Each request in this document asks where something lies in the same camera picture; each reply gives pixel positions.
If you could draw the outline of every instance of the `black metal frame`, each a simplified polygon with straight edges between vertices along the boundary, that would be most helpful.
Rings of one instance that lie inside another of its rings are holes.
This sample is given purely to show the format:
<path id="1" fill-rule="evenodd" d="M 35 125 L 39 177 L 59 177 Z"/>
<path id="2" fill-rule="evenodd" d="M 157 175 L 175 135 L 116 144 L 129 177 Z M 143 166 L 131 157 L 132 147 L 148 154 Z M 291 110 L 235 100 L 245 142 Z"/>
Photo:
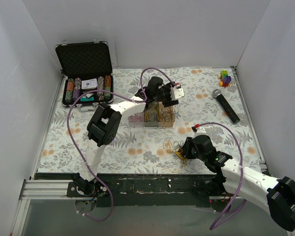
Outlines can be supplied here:
<path id="1" fill-rule="evenodd" d="M 210 185 L 215 175 L 128 175 L 98 174 L 111 189 L 115 206 L 196 206 L 210 207 L 210 196 L 223 193 Z M 71 179 L 71 174 L 36 173 L 35 179 Z M 97 207 L 109 207 L 108 192 L 96 187 Z M 67 197 L 85 197 L 74 182 Z"/>

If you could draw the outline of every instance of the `colorful puzzle cube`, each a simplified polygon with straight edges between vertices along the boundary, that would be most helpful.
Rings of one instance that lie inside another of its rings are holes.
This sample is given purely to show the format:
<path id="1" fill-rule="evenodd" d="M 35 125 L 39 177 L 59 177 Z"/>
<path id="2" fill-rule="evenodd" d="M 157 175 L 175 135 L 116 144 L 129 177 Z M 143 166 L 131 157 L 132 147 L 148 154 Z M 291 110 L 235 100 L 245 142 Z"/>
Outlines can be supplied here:
<path id="1" fill-rule="evenodd" d="M 219 74 L 219 79 L 221 80 L 221 87 L 227 87 L 231 85 L 232 78 L 228 75 L 226 70 L 221 71 L 221 74 Z"/>

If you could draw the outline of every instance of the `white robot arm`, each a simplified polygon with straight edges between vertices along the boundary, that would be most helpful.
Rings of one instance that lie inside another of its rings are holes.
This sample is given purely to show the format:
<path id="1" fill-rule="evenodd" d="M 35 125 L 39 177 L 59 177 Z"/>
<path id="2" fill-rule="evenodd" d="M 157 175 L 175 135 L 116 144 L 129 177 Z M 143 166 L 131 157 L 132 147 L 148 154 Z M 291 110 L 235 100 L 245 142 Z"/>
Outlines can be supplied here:
<path id="1" fill-rule="evenodd" d="M 216 151 L 206 131 L 195 125 L 193 138 L 187 137 L 182 155 L 187 159 L 200 159 L 216 173 L 215 184 L 222 191 L 234 194 L 243 168 L 242 186 L 238 196 L 259 206 L 283 229 L 295 230 L 295 182 L 284 177 L 266 176 L 249 167 L 242 167 L 230 155 Z"/>
<path id="2" fill-rule="evenodd" d="M 152 77 L 145 87 L 147 95 L 143 102 L 142 90 L 140 89 L 131 99 L 135 102 L 125 101 L 118 104 L 100 104 L 88 124 L 88 149 L 86 160 L 92 171 L 97 174 L 97 168 L 106 145 L 111 143 L 117 134 L 121 118 L 128 118 L 136 113 L 141 113 L 153 102 L 162 102 L 164 107 L 178 104 L 178 99 L 184 97 L 183 88 L 179 84 L 163 84 L 159 77 Z M 89 172 L 86 165 L 79 170 L 80 176 L 91 181 L 94 176 Z"/>

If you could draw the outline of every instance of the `table surface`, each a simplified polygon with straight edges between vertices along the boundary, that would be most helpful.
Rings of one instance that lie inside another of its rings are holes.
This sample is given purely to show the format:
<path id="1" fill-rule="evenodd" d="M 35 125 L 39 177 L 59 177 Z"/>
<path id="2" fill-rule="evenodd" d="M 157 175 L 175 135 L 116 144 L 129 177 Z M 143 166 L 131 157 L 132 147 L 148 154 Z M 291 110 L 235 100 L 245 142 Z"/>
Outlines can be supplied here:
<path id="1" fill-rule="evenodd" d="M 227 70 L 232 78 L 231 86 L 219 87 L 217 74 Z M 114 90 L 127 97 L 139 89 L 141 69 L 114 69 Z M 240 98 L 238 87 L 231 69 L 219 68 L 170 68 L 163 70 L 173 81 L 180 83 L 185 97 L 175 107 L 176 121 L 171 128 L 129 126 L 128 119 L 122 119 L 114 141 L 104 151 L 99 173 L 113 174 L 212 174 L 200 160 L 188 160 L 184 165 L 174 154 L 166 153 L 163 143 L 170 140 L 185 141 L 192 137 L 191 126 L 197 123 L 218 122 L 229 127 L 240 143 L 244 165 L 260 172 L 259 155 L 254 144 L 247 114 Z M 159 72 L 148 70 L 144 75 L 147 82 L 152 76 L 166 80 Z M 38 173 L 76 173 L 83 161 L 75 149 L 66 127 L 69 109 L 62 106 L 64 83 L 57 99 L 55 113 L 41 152 Z M 227 101 L 240 118 L 232 124 L 228 116 L 212 97 L 214 89 L 221 89 Z M 114 97 L 114 103 L 122 99 Z M 93 112 L 81 113 L 74 109 L 70 127 L 83 153 L 87 149 L 87 124 Z M 217 125 L 207 125 L 205 130 L 217 150 L 239 160 L 239 152 L 231 135 Z"/>

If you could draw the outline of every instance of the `black microphone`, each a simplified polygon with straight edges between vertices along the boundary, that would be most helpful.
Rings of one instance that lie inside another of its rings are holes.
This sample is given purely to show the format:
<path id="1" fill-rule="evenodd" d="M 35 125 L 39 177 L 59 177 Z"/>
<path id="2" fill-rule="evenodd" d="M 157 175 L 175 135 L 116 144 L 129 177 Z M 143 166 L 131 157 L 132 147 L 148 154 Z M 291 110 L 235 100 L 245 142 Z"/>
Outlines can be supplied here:
<path id="1" fill-rule="evenodd" d="M 222 95 L 221 90 L 219 89 L 214 90 L 212 95 L 220 103 L 220 105 L 223 107 L 224 111 L 226 112 L 226 114 L 232 120 L 234 124 L 240 122 L 239 117 L 236 115 L 236 113 L 234 112 L 230 104 L 226 101 L 225 97 Z"/>

